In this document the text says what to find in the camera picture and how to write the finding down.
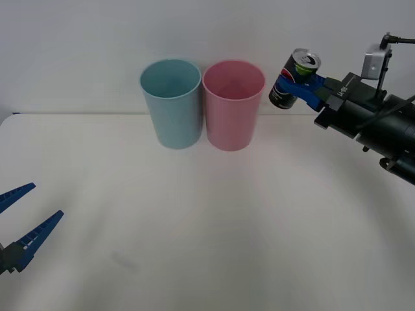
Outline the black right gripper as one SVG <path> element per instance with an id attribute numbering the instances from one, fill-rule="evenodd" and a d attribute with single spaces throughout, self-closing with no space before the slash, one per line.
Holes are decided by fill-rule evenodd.
<path id="1" fill-rule="evenodd" d="M 278 108 L 290 109 L 294 98 L 300 98 L 316 112 L 314 123 L 332 128 L 351 139 L 384 140 L 387 129 L 374 119 L 383 109 L 386 93 L 376 94 L 376 89 L 362 82 L 362 78 L 349 73 L 343 80 L 311 75 L 304 84 L 279 76 L 276 85 L 288 100 L 276 104 Z"/>

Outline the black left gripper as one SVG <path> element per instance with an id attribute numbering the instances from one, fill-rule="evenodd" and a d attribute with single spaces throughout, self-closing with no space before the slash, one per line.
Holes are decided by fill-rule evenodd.
<path id="1" fill-rule="evenodd" d="M 0 195 L 0 213 L 7 210 L 20 198 L 35 188 L 34 183 L 28 183 Z M 0 274 L 8 271 L 22 272 L 34 258 L 34 254 L 51 234 L 57 223 L 63 217 L 63 211 L 57 211 L 39 226 L 27 233 L 6 248 L 0 244 Z"/>

